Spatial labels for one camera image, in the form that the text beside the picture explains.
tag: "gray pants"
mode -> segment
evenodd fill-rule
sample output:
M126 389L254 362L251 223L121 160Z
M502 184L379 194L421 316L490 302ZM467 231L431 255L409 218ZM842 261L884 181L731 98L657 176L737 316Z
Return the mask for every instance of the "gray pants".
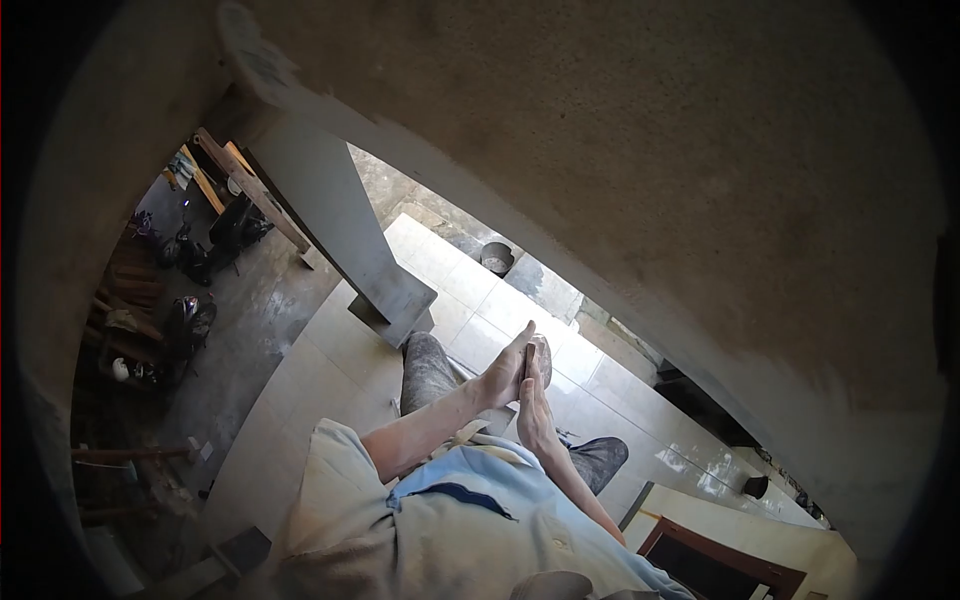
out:
M408 415L457 388L446 353L429 333L414 333L403 345L400 414ZM594 495L600 493L627 462L627 445L617 438L599 438L567 446L570 460Z

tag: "light blue polo shirt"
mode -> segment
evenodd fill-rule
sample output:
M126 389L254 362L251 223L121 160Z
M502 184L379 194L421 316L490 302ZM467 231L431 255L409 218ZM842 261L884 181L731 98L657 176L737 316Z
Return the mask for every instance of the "light blue polo shirt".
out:
M510 463L458 445L391 491L356 434L322 420L281 540L276 584L285 596L509 598L537 573L580 573L591 598L685 588L620 545L550 481L525 448Z

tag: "white helmet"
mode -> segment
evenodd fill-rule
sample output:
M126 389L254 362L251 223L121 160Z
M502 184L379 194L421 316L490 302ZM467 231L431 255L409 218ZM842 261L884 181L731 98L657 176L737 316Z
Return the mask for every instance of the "white helmet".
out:
M113 361L113 378L117 381L126 381L130 378L130 371L123 362L123 358L117 358Z

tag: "hand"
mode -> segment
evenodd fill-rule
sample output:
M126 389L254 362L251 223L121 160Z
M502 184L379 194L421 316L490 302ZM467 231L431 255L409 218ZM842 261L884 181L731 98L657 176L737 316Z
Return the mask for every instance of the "hand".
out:
M510 344L500 350L487 370L477 378L480 410L500 408L517 399L527 342L536 330L536 323L528 323Z
M520 383L520 414L516 417L516 432L523 447L537 458L550 455L563 445L553 426L553 413L543 392L543 376L540 373L538 353L542 342L534 343L535 350L527 356L527 378Z

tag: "wooden door frame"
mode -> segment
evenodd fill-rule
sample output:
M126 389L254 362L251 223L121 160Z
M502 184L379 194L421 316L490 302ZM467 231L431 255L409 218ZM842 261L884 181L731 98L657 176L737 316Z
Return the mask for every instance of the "wooden door frame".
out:
M643 541L640 549L637 550L637 554L646 556L661 536L676 540L706 554L719 563L757 579L765 586L770 586L770 589L777 591L773 594L774 600L790 600L790 598L793 598L797 589L804 582L804 577L806 577L806 573L803 571L764 561L756 556L734 550L718 541L692 532L665 517L660 518L657 526L654 527L647 539Z

